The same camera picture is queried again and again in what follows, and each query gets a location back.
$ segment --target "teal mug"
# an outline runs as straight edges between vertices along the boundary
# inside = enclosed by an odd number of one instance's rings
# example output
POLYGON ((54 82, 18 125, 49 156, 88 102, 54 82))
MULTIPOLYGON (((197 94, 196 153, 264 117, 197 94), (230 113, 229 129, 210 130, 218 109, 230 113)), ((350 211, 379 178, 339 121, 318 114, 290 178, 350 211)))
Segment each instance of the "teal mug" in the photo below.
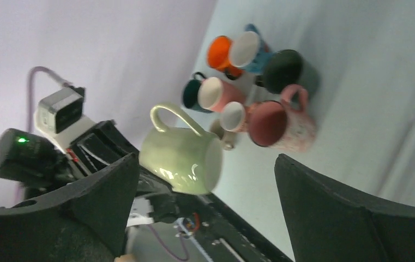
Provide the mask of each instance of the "teal mug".
POLYGON ((154 128, 148 133, 139 155, 140 165, 172 186, 178 193, 210 193, 221 173, 223 152, 217 135, 199 126, 180 107, 161 103, 151 109, 154 128), (167 126, 159 117, 165 109, 183 120, 189 128, 167 126))

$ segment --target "white table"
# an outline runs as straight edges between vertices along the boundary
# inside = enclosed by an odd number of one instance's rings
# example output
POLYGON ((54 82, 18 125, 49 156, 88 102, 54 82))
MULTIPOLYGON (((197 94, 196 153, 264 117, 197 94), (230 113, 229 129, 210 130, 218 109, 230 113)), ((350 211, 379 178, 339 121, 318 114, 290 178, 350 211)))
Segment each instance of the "white table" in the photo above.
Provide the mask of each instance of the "white table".
MULTIPOLYGON (((206 65, 209 43, 218 35, 234 39, 249 22, 272 49, 299 51, 321 74, 310 103, 317 140, 309 152, 289 155, 362 191, 415 205, 414 177, 402 182, 406 190, 399 197, 396 178, 382 179, 415 112, 415 1, 219 0, 194 71, 221 76, 206 65)), ((249 92, 251 79, 245 75, 234 84, 249 92)), ((265 99, 259 91, 255 99, 265 99)), ((218 117, 188 113, 205 129, 218 117)), ((214 193, 293 259, 274 177, 279 153, 241 134, 236 149, 224 154, 214 193)))

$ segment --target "green led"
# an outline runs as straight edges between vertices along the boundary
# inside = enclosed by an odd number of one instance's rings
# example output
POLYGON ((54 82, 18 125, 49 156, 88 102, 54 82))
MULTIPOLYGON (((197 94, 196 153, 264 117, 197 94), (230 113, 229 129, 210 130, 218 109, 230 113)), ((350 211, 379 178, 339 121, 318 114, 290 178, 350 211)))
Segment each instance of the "green led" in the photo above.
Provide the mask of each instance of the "green led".
POLYGON ((18 142, 19 143, 26 143, 26 142, 29 142, 29 140, 27 140, 25 138, 18 138, 18 142))

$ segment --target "orange mug handle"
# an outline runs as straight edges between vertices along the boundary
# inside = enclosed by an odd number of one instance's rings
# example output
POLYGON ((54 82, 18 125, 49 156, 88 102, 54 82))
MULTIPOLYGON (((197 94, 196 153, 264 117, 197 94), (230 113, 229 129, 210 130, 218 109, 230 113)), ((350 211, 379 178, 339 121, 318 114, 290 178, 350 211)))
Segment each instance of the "orange mug handle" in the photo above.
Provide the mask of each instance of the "orange mug handle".
POLYGON ((305 112, 308 104, 308 91, 300 85, 291 84, 284 88, 281 92, 281 103, 285 106, 291 107, 291 99, 296 94, 299 93, 299 112, 305 112))

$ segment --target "mug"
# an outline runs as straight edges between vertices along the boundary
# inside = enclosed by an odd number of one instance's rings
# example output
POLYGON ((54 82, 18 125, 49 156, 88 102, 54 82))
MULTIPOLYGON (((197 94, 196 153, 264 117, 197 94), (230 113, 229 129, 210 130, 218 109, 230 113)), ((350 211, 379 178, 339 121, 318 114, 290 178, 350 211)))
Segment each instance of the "mug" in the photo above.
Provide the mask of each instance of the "mug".
POLYGON ((207 132, 172 103, 161 103, 151 109, 154 128, 141 146, 140 165, 172 186, 174 192, 208 194, 221 173, 223 151, 217 135, 207 132), (168 127, 158 112, 166 109, 189 128, 168 127))
POLYGON ((250 106, 244 106, 239 102, 228 103, 220 115, 220 125, 226 131, 246 132, 250 115, 258 105, 259 103, 253 103, 250 106))
POLYGON ((281 103, 265 101, 249 120, 249 137, 259 146, 293 152, 306 151, 315 141, 315 122, 307 115, 308 92, 300 85, 289 85, 281 93, 281 103), (291 107, 292 96, 299 93, 300 109, 291 107))
POLYGON ((233 41, 228 57, 234 67, 262 74, 272 55, 258 29, 250 23, 246 25, 245 32, 233 41))
POLYGON ((263 83, 272 94, 280 94, 291 84, 305 86, 309 99, 316 93, 320 76, 316 69, 296 50, 281 50, 273 55, 263 69, 263 83))
POLYGON ((226 131, 220 125, 220 120, 216 119, 210 125, 209 132, 216 134, 220 141, 222 142, 224 150, 232 150, 234 149, 234 140, 236 138, 236 134, 230 131, 226 131))
POLYGON ((234 85, 219 78, 206 79, 197 94, 199 105, 207 110, 222 112, 226 104, 232 101, 244 103, 246 96, 234 85))
POLYGON ((234 67, 228 59, 231 43, 231 39, 224 35, 215 38, 210 44, 206 59, 211 68, 224 73, 230 80, 236 80, 243 71, 234 67))
POLYGON ((195 72, 192 75, 192 79, 188 81, 183 90, 182 103, 184 107, 198 112, 212 113, 212 111, 202 108, 197 101, 199 88, 205 79, 206 76, 201 72, 195 72))

